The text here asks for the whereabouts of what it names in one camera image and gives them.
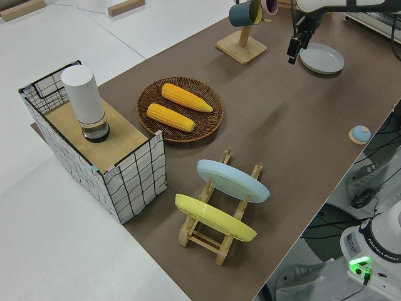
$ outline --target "round wicker basket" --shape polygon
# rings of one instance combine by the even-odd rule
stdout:
[[[172,83],[205,100],[212,108],[211,113],[198,112],[178,105],[162,96],[162,87],[165,83]],[[161,124],[146,115],[151,103],[163,105],[174,110],[195,122],[195,128],[187,133]],[[141,124],[152,134],[163,131],[163,137],[170,142],[194,142],[201,140],[217,130],[224,116],[224,107],[220,96],[207,84],[187,77],[169,77],[158,80],[148,86],[138,97],[137,115]]]

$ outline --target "yellow corn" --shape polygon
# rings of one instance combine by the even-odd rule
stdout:
[[[211,112],[213,108],[200,97],[189,91],[177,87],[172,83],[165,83],[162,87],[162,96],[187,108],[199,112]]]
[[[191,119],[162,105],[158,105],[157,103],[151,103],[149,105],[146,115],[162,124],[178,130],[183,130],[184,132],[192,132],[195,127],[195,123]]]

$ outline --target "blue plate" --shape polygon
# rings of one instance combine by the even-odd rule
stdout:
[[[262,203],[270,192],[257,179],[230,165],[212,160],[198,161],[198,174],[206,182],[212,179],[212,186],[237,199],[245,200],[250,196],[250,203]]]

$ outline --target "white table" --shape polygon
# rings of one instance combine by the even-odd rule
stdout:
[[[121,1],[46,2],[105,13]],[[92,68],[101,85],[225,18],[230,6],[231,0],[146,0],[112,18],[47,5],[0,19],[1,300],[188,300],[63,169],[30,127],[17,90],[74,60]]]

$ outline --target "blue mug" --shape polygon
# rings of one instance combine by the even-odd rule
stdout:
[[[263,10],[259,0],[234,5],[229,12],[230,23],[235,27],[257,25],[262,21]]]

